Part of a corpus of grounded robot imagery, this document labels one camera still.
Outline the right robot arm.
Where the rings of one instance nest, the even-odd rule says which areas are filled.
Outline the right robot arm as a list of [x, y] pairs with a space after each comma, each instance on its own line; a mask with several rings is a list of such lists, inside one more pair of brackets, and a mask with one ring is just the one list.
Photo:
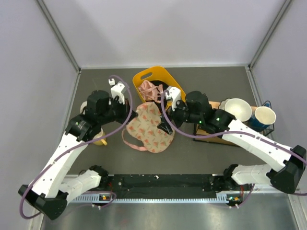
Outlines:
[[207, 96], [200, 91], [188, 93], [181, 99], [181, 90], [169, 87], [161, 94], [161, 103], [171, 101], [163, 117], [167, 126], [176, 132], [194, 138], [179, 128], [183, 123], [197, 124], [208, 135], [231, 142], [264, 161], [263, 165], [244, 166], [232, 164], [224, 171], [224, 184], [234, 190], [245, 184], [265, 184], [286, 193], [296, 195], [296, 189], [307, 166], [307, 150], [296, 145], [282, 145], [242, 123], [234, 115], [213, 108]]

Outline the floral mesh laundry bag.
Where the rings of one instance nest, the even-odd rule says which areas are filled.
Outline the floral mesh laundry bag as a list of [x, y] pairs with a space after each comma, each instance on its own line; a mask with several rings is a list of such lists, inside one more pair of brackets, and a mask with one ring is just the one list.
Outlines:
[[[136, 109], [137, 117], [133, 118], [122, 130], [123, 142], [129, 147], [151, 153], [160, 153], [166, 150], [174, 139], [174, 133], [168, 134], [158, 128], [161, 123], [161, 113], [154, 102], [145, 102]], [[143, 143], [137, 146], [124, 139], [125, 132]]]

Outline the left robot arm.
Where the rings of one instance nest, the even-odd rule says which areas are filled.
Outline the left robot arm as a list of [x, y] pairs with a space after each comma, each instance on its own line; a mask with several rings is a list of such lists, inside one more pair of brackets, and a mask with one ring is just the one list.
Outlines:
[[18, 193], [22, 199], [19, 212], [22, 218], [36, 217], [24, 214], [24, 202], [39, 214], [55, 220], [75, 198], [94, 188], [107, 188], [107, 173], [99, 166], [69, 181], [64, 179], [89, 144], [119, 132], [136, 115], [132, 108], [132, 97], [126, 98], [123, 92], [122, 85], [113, 86], [111, 92], [96, 90], [82, 103], [80, 113], [68, 122], [46, 166], [29, 185], [20, 187]]

